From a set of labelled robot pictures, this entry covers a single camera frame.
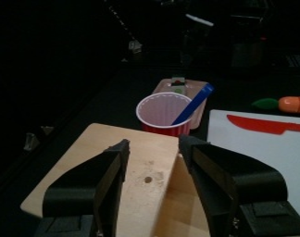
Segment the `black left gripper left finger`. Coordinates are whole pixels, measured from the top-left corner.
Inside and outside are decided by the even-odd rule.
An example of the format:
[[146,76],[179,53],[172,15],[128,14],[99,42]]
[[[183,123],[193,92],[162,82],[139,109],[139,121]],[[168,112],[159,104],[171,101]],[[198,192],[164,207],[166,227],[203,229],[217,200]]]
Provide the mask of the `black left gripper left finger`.
[[33,237],[115,237],[128,144],[123,139],[52,182]]

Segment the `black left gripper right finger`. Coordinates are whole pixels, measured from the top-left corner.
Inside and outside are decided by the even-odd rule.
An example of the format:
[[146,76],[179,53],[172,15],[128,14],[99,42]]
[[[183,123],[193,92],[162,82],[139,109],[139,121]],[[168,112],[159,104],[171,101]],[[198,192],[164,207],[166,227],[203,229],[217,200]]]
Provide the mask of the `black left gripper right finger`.
[[178,150],[202,203],[210,237],[297,237],[300,215],[281,173],[253,157],[189,135]]

